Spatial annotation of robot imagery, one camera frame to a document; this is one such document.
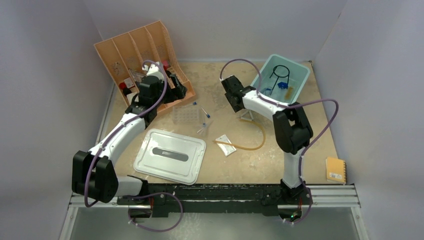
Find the blue hexagonal plastic piece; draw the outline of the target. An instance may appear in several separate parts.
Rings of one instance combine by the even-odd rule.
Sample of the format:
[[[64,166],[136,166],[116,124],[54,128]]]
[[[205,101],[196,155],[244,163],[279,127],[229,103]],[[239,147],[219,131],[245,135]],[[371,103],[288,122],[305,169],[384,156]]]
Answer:
[[[279,89],[282,89],[282,90],[288,89],[288,87],[289,87],[287,82],[279,82],[277,84],[277,86],[278,86]]]

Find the brown test tube brush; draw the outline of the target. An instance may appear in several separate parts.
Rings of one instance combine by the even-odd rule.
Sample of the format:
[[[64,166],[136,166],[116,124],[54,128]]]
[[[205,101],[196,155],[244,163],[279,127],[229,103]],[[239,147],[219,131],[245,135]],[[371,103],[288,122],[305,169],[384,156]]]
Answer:
[[[286,92],[286,94],[284,96],[284,99],[288,101],[291,98],[291,96],[293,94],[293,91],[294,91],[294,87],[293,86],[289,86],[287,88],[287,92]]]

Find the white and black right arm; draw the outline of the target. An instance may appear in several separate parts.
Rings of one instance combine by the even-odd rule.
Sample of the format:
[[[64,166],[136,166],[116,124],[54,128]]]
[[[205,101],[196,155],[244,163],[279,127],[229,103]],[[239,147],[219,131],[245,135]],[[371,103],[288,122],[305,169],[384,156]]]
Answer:
[[[294,203],[306,191],[302,177],[303,151],[314,135],[303,107],[275,101],[252,86],[244,87],[234,75],[220,82],[234,112],[250,110],[273,123],[276,143],[284,154],[280,196],[284,202]]]

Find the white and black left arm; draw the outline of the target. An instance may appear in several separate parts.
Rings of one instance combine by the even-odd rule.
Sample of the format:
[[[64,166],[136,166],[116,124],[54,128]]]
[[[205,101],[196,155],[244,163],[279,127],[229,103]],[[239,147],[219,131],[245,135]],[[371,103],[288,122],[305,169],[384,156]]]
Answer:
[[[79,150],[72,160],[71,189],[84,197],[86,207],[108,203],[114,197],[129,196],[138,205],[146,203],[149,191],[145,180],[135,176],[117,176],[115,164],[128,145],[156,118],[162,104],[185,98],[187,87],[176,74],[166,71],[174,87],[160,72],[149,73],[136,83],[139,89],[120,122],[96,146]]]

